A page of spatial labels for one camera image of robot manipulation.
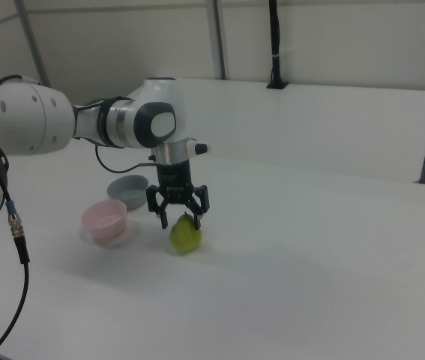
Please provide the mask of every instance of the white table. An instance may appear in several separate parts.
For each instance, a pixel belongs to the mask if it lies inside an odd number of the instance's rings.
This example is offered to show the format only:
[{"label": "white table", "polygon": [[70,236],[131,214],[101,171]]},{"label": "white table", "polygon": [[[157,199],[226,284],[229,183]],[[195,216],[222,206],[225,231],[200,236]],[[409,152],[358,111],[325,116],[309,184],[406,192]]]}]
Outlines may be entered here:
[{"label": "white table", "polygon": [[[103,152],[115,168],[147,155]],[[194,158],[211,209],[203,246],[175,256],[145,206],[121,246],[81,233],[118,177],[85,141],[10,162],[31,256],[0,349],[12,359],[425,359],[425,185]],[[170,206],[169,223],[183,210]],[[3,212],[0,335],[21,290]]]}]

